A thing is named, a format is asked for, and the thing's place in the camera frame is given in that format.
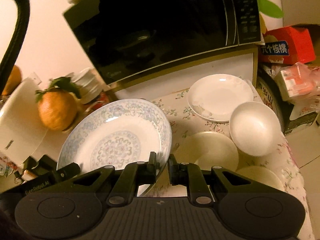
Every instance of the patterned plate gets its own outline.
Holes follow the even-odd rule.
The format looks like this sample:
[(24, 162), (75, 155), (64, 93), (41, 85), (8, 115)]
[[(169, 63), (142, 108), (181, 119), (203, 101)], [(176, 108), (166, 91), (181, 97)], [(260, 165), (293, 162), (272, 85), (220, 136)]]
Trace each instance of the patterned plate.
[(57, 169), (78, 163), (82, 173), (105, 165), (116, 170), (157, 153), (161, 174), (171, 150), (172, 132), (164, 112), (143, 99), (123, 99), (87, 116), (71, 132), (58, 159)]
[(228, 122), (237, 106), (250, 101), (253, 101), (250, 86), (241, 78), (227, 74), (199, 79), (188, 92), (190, 108), (214, 122)]

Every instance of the black hose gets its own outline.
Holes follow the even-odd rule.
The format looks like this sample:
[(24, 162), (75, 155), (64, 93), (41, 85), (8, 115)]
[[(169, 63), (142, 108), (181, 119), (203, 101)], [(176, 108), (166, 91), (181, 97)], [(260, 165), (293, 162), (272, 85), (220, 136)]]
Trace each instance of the black hose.
[(0, 63), (0, 95), (20, 53), (21, 46), (27, 32), (30, 17), (29, 0), (14, 1), (16, 2), (18, 7), (18, 17), (11, 41)]

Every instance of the blue label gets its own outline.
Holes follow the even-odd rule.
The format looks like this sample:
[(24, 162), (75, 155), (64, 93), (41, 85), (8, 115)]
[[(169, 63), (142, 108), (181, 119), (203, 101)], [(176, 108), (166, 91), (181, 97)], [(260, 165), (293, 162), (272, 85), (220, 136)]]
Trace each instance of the blue label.
[(289, 56), (289, 46), (286, 41), (268, 42), (260, 46), (263, 55)]

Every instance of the floral tablecloth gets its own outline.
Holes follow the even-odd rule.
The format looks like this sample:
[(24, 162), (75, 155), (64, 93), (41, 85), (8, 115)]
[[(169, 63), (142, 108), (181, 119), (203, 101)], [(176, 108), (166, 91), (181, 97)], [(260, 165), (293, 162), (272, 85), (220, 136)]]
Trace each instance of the floral tablecloth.
[[(254, 93), (254, 101), (262, 103), (257, 91), (250, 82), (248, 83)], [(191, 110), (186, 100), (187, 93), (188, 89), (153, 100), (153, 103), (164, 111), (170, 121), (173, 153), (187, 136), (197, 132), (215, 131), (230, 137), (228, 123), (207, 121)], [(284, 135), (279, 136), (276, 150), (267, 156), (251, 157), (242, 153), (239, 154), (238, 169), (252, 165), (263, 166), (273, 171), (281, 180), (284, 190), (302, 202), (306, 210), (306, 218), (298, 238), (301, 240), (314, 240), (303, 177), (292, 157), (290, 147)], [(173, 197), (186, 195), (187, 192), (184, 186), (178, 185), (173, 187), (169, 184), (169, 175), (166, 168), (146, 196)]]

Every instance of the screw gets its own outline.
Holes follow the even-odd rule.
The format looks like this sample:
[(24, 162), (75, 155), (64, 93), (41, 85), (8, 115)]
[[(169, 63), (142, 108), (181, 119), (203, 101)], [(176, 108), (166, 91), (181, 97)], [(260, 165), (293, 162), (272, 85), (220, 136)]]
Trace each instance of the screw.
[(209, 204), (211, 202), (211, 198), (206, 196), (197, 197), (196, 202), (201, 205)]
[(109, 202), (113, 205), (119, 205), (124, 202), (124, 198), (120, 197), (120, 196), (114, 196), (114, 197), (109, 198)]

